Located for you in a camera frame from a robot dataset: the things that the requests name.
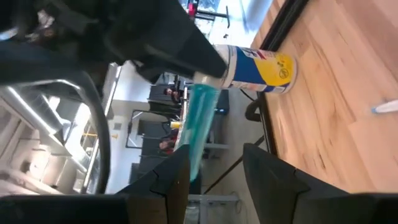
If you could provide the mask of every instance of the caulk tube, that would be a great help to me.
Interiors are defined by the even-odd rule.
[[[220,95],[222,81],[196,72],[193,78],[188,111],[182,121],[177,147],[190,145],[190,180],[194,181],[201,166],[201,159],[208,133],[213,122],[215,108]]]
[[[231,45],[215,45],[227,63],[222,88],[286,93],[294,85],[297,63],[287,54]]]

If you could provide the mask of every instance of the person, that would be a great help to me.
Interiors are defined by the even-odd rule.
[[[164,139],[159,143],[159,149],[166,155],[171,155],[174,152],[175,140]]]
[[[177,90],[174,87],[165,88],[163,94],[171,96],[174,103],[181,103],[180,97],[183,95],[183,90]]]
[[[173,128],[173,129],[170,130],[170,133],[168,135],[162,137],[162,139],[163,140],[170,139],[170,140],[176,141],[177,140],[177,136],[178,136],[178,132],[179,132],[178,128]]]

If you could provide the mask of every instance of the wall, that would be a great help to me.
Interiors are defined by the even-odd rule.
[[[112,101],[113,120],[109,121],[111,135],[118,138],[111,139],[111,175],[106,193],[112,194],[121,190],[129,183],[131,164],[140,162],[141,149],[126,148],[127,125],[133,110],[149,110],[148,98],[151,84],[135,71],[134,66],[126,62],[123,65],[118,85]],[[156,114],[144,113],[139,119],[150,121],[164,121],[164,117]],[[132,122],[132,133],[129,138],[137,146],[142,145],[142,138],[137,136],[139,119]],[[114,124],[121,123],[121,130],[114,130]]]
[[[140,149],[125,148],[127,137],[127,123],[129,118],[115,116],[109,121],[111,135],[118,135],[118,138],[111,138],[111,175],[109,177],[107,194],[113,194],[127,186],[129,183],[131,164],[139,163],[141,157]],[[121,130],[113,129],[115,123],[121,123]]]
[[[114,100],[148,102],[150,83],[136,73],[130,62],[126,62],[121,70]]]

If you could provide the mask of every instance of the yellow label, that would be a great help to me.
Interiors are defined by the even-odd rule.
[[[271,86],[289,84],[293,78],[294,61],[286,54],[261,51],[265,59],[254,58],[262,79]]]
[[[181,123],[178,121],[170,122],[170,128],[180,128]]]

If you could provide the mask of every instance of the desk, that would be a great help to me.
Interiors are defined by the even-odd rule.
[[[274,0],[259,48],[284,0]],[[290,92],[267,95],[281,159],[349,192],[398,192],[397,1],[310,0],[280,51],[298,61]]]

